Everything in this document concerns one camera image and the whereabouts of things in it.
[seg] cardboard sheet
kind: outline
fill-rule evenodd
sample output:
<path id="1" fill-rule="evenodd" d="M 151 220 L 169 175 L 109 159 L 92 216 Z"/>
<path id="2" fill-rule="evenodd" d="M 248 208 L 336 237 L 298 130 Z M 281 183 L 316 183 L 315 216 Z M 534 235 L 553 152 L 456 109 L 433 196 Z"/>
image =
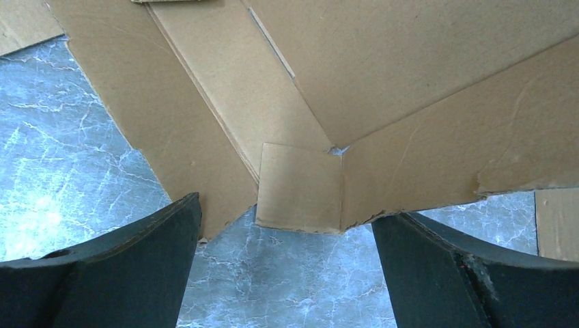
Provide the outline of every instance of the cardboard sheet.
<path id="1" fill-rule="evenodd" d="M 539 255 L 579 262 L 579 189 L 535 192 Z"/>
<path id="2" fill-rule="evenodd" d="M 147 8 L 50 0 L 68 48 L 172 200 L 201 195 L 211 239 L 255 204 L 257 186 Z"/>
<path id="3" fill-rule="evenodd" d="M 257 225 L 340 233 L 340 156 L 265 144 L 261 177 Z"/>
<path id="4" fill-rule="evenodd" d="M 62 33 L 44 0 L 0 1 L 0 56 Z"/>
<path id="5" fill-rule="evenodd" d="M 248 2 L 341 147 L 579 33 L 568 0 Z"/>
<path id="6" fill-rule="evenodd" d="M 264 142 L 320 152 L 332 146 L 239 0 L 151 8 L 256 179 Z"/>
<path id="7" fill-rule="evenodd" d="M 207 239 L 255 203 L 260 174 L 259 225 L 327 233 L 579 185 L 579 37 L 477 82 L 578 33 L 573 3 L 253 0 L 304 101 L 238 0 L 49 1 L 167 193 L 200 192 Z"/>
<path id="8" fill-rule="evenodd" d="M 579 184 L 579 36 L 354 143 L 343 221 Z"/>

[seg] cardboard box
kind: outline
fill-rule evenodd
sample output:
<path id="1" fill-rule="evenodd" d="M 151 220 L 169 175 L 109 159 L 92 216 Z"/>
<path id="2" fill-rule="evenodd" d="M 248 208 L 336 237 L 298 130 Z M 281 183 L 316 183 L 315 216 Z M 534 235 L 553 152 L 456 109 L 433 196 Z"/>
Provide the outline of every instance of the cardboard box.
<path id="1" fill-rule="evenodd" d="M 579 185 L 573 1 L 48 2 L 207 239 L 256 200 L 261 226 L 339 233 Z"/>

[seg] marble floor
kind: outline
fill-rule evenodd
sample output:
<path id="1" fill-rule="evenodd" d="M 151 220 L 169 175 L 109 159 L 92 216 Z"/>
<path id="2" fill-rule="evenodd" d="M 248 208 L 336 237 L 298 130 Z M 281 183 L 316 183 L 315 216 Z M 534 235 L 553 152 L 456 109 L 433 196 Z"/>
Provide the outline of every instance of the marble floor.
<path id="1" fill-rule="evenodd" d="M 0 260 L 39 258 L 169 203 L 107 115 L 64 37 L 0 57 Z M 532 193 L 428 210 L 537 253 Z M 396 327 L 371 227 L 259 228 L 255 208 L 197 248 L 178 327 Z"/>

